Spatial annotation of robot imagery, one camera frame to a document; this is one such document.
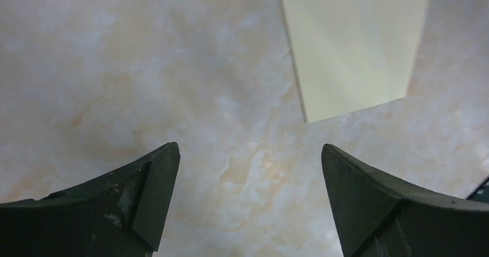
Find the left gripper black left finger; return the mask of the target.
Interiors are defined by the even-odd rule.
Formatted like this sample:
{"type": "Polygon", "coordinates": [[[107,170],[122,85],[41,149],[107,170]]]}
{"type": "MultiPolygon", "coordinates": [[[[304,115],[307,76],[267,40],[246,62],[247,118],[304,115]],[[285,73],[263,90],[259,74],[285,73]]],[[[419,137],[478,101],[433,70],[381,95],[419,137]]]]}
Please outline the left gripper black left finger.
{"type": "Polygon", "coordinates": [[[179,169],[176,142],[87,182],[1,204],[2,256],[152,256],[179,169]]]}

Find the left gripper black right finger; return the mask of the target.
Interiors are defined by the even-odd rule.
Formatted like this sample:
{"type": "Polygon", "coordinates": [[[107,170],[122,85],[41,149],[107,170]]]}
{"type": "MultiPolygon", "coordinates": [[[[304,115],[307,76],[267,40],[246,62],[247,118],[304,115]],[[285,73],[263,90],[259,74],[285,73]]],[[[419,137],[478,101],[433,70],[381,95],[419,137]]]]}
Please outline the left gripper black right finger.
{"type": "Polygon", "coordinates": [[[465,199],[414,185],[326,144],[322,170],[344,256],[487,256],[488,181],[465,199]]]}

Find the pale yellow envelope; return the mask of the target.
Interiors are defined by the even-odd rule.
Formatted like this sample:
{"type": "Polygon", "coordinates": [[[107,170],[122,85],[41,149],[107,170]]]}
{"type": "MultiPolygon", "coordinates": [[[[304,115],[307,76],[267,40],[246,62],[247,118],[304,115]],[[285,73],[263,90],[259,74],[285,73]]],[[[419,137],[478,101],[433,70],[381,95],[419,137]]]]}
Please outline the pale yellow envelope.
{"type": "Polygon", "coordinates": [[[401,99],[430,0],[281,0],[307,123],[401,99]]]}

